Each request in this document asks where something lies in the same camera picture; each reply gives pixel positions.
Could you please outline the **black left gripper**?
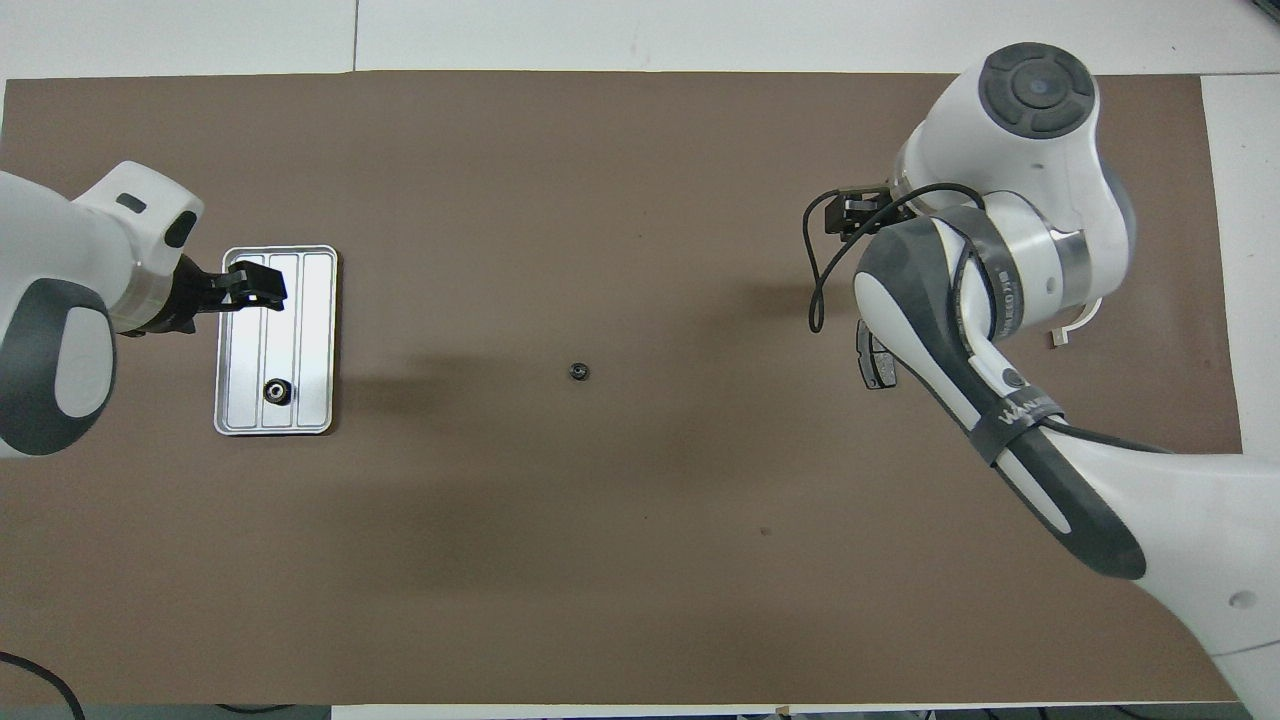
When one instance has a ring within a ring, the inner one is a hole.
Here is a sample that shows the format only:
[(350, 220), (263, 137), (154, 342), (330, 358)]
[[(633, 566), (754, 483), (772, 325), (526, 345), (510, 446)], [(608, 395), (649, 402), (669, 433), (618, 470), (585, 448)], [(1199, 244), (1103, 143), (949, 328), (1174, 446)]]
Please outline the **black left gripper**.
[(200, 314), (238, 313), (252, 307), (283, 311), (288, 300), (283, 286), (283, 274), (260, 263), (239, 260), (228, 265), (220, 275), (204, 270), (183, 254), (175, 265), (166, 301), (150, 320), (150, 333), (193, 334), (195, 318)]

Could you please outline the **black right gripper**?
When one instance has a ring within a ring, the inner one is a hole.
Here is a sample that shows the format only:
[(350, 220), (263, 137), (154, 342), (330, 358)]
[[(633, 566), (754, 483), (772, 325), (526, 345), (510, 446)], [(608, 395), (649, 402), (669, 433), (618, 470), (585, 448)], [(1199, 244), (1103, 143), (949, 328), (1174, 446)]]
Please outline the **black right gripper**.
[(902, 209), (887, 210), (893, 196), (887, 184), (847, 186), (835, 190), (824, 206), (824, 232), (847, 240), (854, 234), (874, 234), (902, 222)]

